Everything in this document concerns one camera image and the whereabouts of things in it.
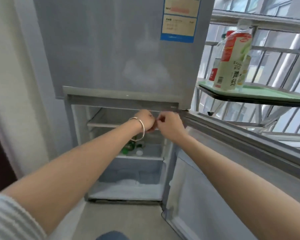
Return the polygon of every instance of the striped shirt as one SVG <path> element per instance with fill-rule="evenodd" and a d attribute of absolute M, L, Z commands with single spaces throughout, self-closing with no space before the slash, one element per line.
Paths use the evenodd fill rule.
<path fill-rule="evenodd" d="M 42 227 L 22 206 L 0 194 L 0 240 L 42 240 L 46 237 Z"/>

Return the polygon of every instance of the gray refrigerator door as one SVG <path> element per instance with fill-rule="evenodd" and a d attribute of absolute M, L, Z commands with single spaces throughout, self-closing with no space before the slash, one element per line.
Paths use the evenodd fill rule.
<path fill-rule="evenodd" d="M 190 108 L 214 0 L 201 0 L 193 43 L 160 40 L 164 0 L 34 4 L 56 97 L 68 86 L 108 97 L 146 93 L 144 100 Z"/>
<path fill-rule="evenodd" d="M 214 118 L 188 114 L 183 119 L 202 144 L 300 202 L 300 164 L 294 164 L 300 160 L 298 149 Z M 256 240 L 184 151 L 177 154 L 165 208 L 166 221 L 183 239 Z"/>

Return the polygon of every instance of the refrigerator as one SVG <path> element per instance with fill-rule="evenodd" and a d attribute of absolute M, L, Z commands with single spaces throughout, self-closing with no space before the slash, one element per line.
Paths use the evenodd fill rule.
<path fill-rule="evenodd" d="M 214 0 L 33 2 L 74 145 L 140 109 L 175 111 L 198 141 L 300 202 L 299 150 L 189 110 Z M 256 239 L 177 145 L 158 130 L 142 143 L 141 156 L 120 153 L 111 162 L 87 201 L 160 204 L 183 239 Z"/>

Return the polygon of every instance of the person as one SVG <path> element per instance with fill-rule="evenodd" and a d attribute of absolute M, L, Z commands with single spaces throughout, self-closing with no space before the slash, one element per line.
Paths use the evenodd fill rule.
<path fill-rule="evenodd" d="M 300 203 L 268 181 L 189 136 L 178 114 L 148 110 L 64 153 L 0 193 L 0 239 L 44 239 L 96 182 L 124 145 L 156 127 L 206 175 L 259 240 L 300 240 Z M 102 239 L 127 239 L 118 232 Z"/>

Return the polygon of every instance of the person's left arm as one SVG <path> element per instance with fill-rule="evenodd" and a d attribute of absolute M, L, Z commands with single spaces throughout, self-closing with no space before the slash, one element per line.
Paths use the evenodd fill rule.
<path fill-rule="evenodd" d="M 155 118 L 148 110 L 136 113 L 151 130 Z M 50 234 L 97 181 L 124 145 L 143 132 L 132 119 L 81 146 L 64 153 L 2 191 L 15 199 Z"/>

